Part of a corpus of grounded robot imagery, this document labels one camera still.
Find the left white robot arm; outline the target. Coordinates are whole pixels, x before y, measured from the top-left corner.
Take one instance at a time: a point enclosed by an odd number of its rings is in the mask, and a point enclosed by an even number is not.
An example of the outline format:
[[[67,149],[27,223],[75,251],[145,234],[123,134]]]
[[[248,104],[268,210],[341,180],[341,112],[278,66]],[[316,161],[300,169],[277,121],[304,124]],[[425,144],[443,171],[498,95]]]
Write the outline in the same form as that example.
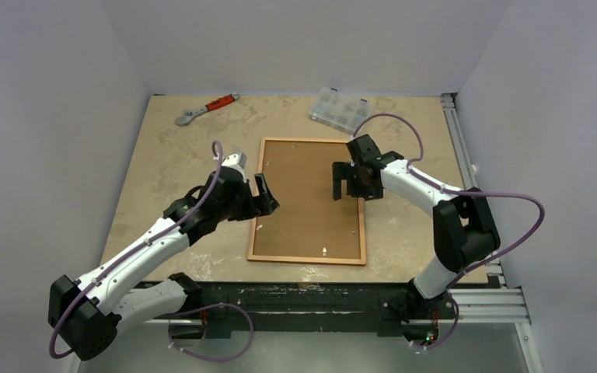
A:
[[[255,174],[254,180],[257,195],[241,170],[219,166],[205,185],[173,201],[155,224],[120,254],[75,280],[60,276],[50,288],[50,355],[60,359],[75,354],[87,361],[139,322],[161,315],[190,318],[205,314],[209,307],[202,299],[202,289],[186,274],[172,274],[142,291],[134,288],[160,264],[214,232],[219,223],[273,214],[279,203],[264,174]],[[55,350],[58,338],[68,345],[68,353]]]

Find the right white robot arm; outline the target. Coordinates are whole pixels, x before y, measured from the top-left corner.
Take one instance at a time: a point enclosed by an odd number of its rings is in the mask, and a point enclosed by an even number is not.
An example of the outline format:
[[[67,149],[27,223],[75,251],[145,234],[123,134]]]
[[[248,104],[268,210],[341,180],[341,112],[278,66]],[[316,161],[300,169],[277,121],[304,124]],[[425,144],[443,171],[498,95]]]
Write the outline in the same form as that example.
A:
[[[344,195],[378,200],[393,192],[419,207],[432,220],[435,256],[410,282],[407,310],[426,315],[456,276],[487,258],[501,240],[487,198],[480,190],[462,190],[420,171],[397,152],[380,152],[368,135],[346,144],[351,156],[332,165],[333,199]]]

